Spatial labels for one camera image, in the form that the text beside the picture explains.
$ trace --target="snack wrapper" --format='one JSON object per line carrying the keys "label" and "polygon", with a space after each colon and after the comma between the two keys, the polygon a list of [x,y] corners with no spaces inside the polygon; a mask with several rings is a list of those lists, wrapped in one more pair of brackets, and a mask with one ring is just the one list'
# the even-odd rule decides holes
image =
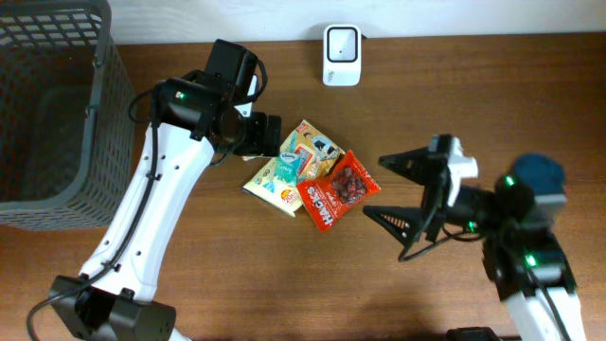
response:
{"label": "snack wrapper", "polygon": [[280,155],[284,157],[272,158],[243,189],[294,217],[294,212],[303,205],[296,184],[327,175],[344,153],[303,120],[280,146]]}
{"label": "snack wrapper", "polygon": [[297,188],[321,231],[329,230],[366,196],[381,190],[352,151],[335,166],[330,176],[299,183]]}

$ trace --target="white wall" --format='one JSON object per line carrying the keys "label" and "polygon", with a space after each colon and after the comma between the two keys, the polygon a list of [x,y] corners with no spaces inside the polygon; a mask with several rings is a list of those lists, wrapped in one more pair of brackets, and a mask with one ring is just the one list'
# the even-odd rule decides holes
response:
{"label": "white wall", "polygon": [[110,0],[118,44],[369,38],[606,29],[606,0]]}

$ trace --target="plastic crate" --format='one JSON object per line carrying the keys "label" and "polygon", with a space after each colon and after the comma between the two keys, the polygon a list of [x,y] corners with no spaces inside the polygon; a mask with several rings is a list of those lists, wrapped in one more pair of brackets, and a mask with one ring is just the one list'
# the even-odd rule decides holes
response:
{"label": "plastic crate", "polygon": [[0,4],[0,224],[107,225],[131,179],[133,86],[106,1]]}

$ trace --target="red packet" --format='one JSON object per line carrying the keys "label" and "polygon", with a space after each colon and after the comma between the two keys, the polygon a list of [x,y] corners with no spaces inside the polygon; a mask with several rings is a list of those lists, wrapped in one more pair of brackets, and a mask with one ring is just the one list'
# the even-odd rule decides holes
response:
{"label": "red packet", "polygon": [[348,151],[331,175],[296,187],[321,231],[329,230],[350,208],[381,190],[352,151]]}

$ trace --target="wood grain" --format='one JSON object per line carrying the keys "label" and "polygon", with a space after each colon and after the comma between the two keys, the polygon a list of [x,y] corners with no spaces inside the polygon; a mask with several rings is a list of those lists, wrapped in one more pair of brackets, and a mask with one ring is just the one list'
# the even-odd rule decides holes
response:
{"label": "wood grain", "polygon": [[[321,81],[321,42],[245,44],[267,66],[255,104],[303,118],[356,152],[383,190],[369,205],[418,206],[422,188],[377,158],[451,133],[493,181],[525,152],[560,161],[569,204],[555,229],[579,285],[589,340],[606,338],[606,34],[366,40],[359,85]],[[204,68],[211,45],[119,51],[137,92]],[[137,146],[142,143],[138,131]],[[484,273],[481,245],[451,242],[398,264],[400,245],[360,206],[328,233],[291,219],[241,186],[262,161],[228,158],[192,191],[164,259],[156,300],[177,308],[196,339],[360,339],[489,326],[516,334]],[[0,340],[25,339],[25,316],[58,274],[74,276],[104,229],[32,233],[0,228]],[[68,334],[52,310],[44,340]]]}

